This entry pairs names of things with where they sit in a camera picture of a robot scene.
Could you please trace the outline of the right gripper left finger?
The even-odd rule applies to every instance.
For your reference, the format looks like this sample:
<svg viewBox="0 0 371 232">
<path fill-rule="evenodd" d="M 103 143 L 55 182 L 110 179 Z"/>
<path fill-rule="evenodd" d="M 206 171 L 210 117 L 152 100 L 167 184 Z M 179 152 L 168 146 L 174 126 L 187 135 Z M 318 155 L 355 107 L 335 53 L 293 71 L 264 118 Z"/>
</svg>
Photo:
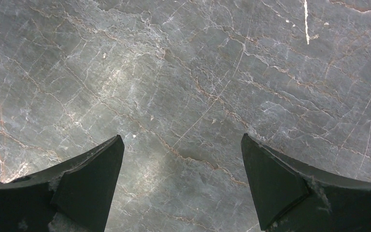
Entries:
<svg viewBox="0 0 371 232">
<path fill-rule="evenodd" d="M 42 171 L 0 182 L 0 232 L 49 232 L 54 219 L 105 230 L 124 155 L 116 135 Z"/>
</svg>

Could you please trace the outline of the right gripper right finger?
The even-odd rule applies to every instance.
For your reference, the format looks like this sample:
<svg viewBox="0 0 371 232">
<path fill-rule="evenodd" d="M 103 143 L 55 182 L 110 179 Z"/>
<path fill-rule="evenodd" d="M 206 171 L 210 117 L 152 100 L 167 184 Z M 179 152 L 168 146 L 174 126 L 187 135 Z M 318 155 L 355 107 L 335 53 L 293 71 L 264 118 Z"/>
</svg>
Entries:
<svg viewBox="0 0 371 232">
<path fill-rule="evenodd" d="M 293 159 L 248 134 L 243 163 L 264 232 L 371 232 L 371 182 Z"/>
</svg>

